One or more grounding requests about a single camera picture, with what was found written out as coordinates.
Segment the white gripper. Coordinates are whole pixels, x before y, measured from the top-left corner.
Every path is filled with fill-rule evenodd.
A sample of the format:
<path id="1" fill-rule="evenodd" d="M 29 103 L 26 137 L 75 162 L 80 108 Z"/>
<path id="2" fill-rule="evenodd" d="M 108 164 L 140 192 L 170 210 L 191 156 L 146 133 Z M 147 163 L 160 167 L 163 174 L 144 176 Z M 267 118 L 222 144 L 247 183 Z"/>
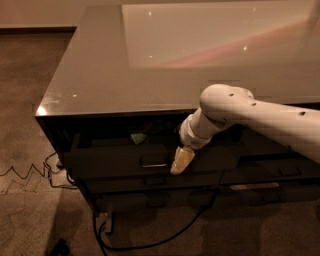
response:
<path id="1" fill-rule="evenodd" d="M 199 137 L 191 128 L 191 116 L 188 116 L 180 126 L 179 137 L 183 147 L 178 147 L 175 152 L 174 161 L 172 163 L 170 173 L 180 175 L 192 162 L 195 152 L 206 146 L 211 138 Z"/>

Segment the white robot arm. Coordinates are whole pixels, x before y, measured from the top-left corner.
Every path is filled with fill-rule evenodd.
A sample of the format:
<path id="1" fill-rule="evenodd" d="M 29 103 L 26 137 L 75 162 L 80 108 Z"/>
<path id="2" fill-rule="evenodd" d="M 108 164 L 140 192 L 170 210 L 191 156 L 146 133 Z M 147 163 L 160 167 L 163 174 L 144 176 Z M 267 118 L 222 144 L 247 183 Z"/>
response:
<path id="1" fill-rule="evenodd" d="M 197 150 L 235 124 L 320 162 L 319 110 L 259 101 L 245 88 L 215 84 L 203 90 L 199 108 L 182 122 L 182 145 L 176 150 L 170 173 L 181 174 Z"/>

